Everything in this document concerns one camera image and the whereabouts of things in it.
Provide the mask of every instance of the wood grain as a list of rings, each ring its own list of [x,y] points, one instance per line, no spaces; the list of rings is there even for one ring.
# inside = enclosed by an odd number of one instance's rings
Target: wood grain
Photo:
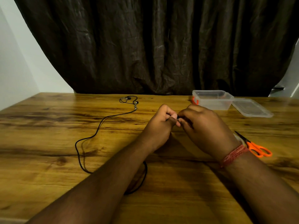
[[[40,93],[0,112],[0,217],[28,219],[88,174],[74,143],[94,134],[99,121],[133,110],[124,95]],[[270,119],[242,116],[234,107],[217,113],[253,142],[269,148],[263,158],[299,191],[299,100],[254,98]],[[129,144],[159,106],[180,111],[188,96],[138,95],[136,112],[106,120],[97,136],[79,144],[93,171]],[[113,223],[252,223],[248,204],[215,161],[174,127],[172,138],[147,158],[142,188],[123,197]]]

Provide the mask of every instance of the hand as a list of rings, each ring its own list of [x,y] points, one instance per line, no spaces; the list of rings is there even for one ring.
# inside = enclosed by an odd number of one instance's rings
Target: hand
[[[181,126],[177,121],[177,116],[177,113],[167,105],[161,105],[138,136],[137,141],[149,145],[149,152],[154,152],[168,140],[174,125]]]
[[[189,105],[178,116],[178,121],[192,142],[218,161],[222,161],[240,145],[229,127],[212,110]]]

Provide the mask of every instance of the black cable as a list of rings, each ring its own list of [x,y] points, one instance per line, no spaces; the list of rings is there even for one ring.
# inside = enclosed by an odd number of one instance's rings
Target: black cable
[[[127,101],[128,101],[128,100],[131,100],[131,97],[135,97],[135,100],[134,100],[132,103],[128,103]],[[82,166],[82,164],[81,164],[81,160],[80,160],[80,153],[79,153],[79,150],[78,150],[78,148],[77,148],[77,143],[78,143],[79,141],[87,140],[87,139],[91,139],[91,138],[93,138],[94,136],[96,136],[97,133],[98,133],[98,131],[99,131],[99,128],[101,127],[101,124],[103,123],[103,121],[104,121],[105,119],[108,119],[108,118],[110,118],[110,117],[121,116],[121,115],[125,115],[125,114],[129,114],[129,113],[135,112],[135,111],[137,110],[136,105],[138,104],[137,99],[138,99],[138,97],[136,97],[136,96],[127,96],[127,97],[120,98],[120,99],[119,99],[119,102],[121,102],[121,103],[127,103],[127,104],[132,104],[132,105],[134,105],[135,109],[134,109],[133,111],[130,111],[130,112],[126,112],[126,113],[122,113],[122,114],[117,114],[117,115],[111,115],[111,116],[106,116],[106,117],[104,117],[104,118],[102,119],[102,121],[100,122],[99,126],[97,127],[97,130],[96,130],[96,132],[95,132],[94,135],[92,135],[92,136],[90,136],[90,137],[87,137],[87,138],[82,138],[82,139],[76,141],[76,143],[75,143],[75,149],[76,149],[76,151],[77,151],[79,165],[80,165],[81,169],[82,169],[84,172],[89,173],[89,174],[92,174],[92,173],[93,173],[93,172],[88,171],[87,169],[85,169],[85,168]],[[143,182],[144,182],[144,180],[145,180],[145,177],[147,176],[147,163],[144,161],[143,164],[144,164],[144,168],[145,168],[145,173],[144,173],[144,177],[143,177],[142,182],[140,183],[140,185],[139,185],[136,189],[134,189],[134,190],[131,191],[131,192],[125,192],[124,195],[132,194],[132,193],[136,192],[136,191],[142,186],[142,184],[143,184]]]

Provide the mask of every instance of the curtain fold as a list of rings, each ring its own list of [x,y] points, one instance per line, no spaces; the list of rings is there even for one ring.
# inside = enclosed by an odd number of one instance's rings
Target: curtain fold
[[[77,93],[268,96],[299,37],[298,0],[15,0]]]

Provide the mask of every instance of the red thread bracelet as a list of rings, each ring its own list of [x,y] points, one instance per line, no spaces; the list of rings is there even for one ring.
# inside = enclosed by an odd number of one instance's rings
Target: red thread bracelet
[[[226,167],[230,165],[238,156],[241,154],[248,152],[249,149],[244,147],[244,145],[240,145],[236,149],[232,150],[221,162],[220,167]]]

